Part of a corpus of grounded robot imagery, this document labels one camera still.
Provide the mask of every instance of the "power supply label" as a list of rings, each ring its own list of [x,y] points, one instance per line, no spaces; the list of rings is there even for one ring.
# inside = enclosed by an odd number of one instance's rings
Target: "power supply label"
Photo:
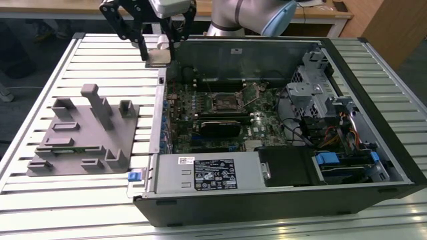
[[[197,191],[237,188],[233,159],[193,161],[193,189]]]

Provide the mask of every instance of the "white label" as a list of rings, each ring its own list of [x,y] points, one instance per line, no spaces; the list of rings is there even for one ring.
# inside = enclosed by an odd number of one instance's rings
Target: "white label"
[[[195,157],[193,156],[180,156],[177,158],[177,164],[193,164]]]
[[[243,48],[232,48],[231,49],[231,54],[241,54],[243,53]]]

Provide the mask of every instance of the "white component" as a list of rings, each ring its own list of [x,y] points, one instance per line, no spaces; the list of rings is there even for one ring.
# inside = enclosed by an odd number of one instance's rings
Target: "white component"
[[[247,152],[253,152],[253,149],[263,146],[261,140],[245,140],[244,148]]]
[[[155,15],[165,19],[181,13],[189,8],[191,0],[149,0]]]

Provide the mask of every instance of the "wooden desk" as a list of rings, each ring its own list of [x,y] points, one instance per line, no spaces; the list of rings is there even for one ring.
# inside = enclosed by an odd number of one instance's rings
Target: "wooden desk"
[[[80,19],[102,20],[98,10],[98,0],[0,0],[0,18],[20,19]],[[339,12],[332,7],[332,0],[327,0],[328,9],[319,7],[297,8],[291,23],[332,25],[327,36],[333,38],[341,33],[347,20],[353,17],[349,12]],[[121,11],[124,19],[132,19]],[[196,21],[211,21],[212,3],[197,0]]]

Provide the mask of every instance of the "motherboard chip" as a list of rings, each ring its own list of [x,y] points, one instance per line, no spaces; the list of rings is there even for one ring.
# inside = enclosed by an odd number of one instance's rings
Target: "motherboard chip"
[[[235,94],[220,93],[212,96],[212,110],[213,112],[241,112],[241,103]]]

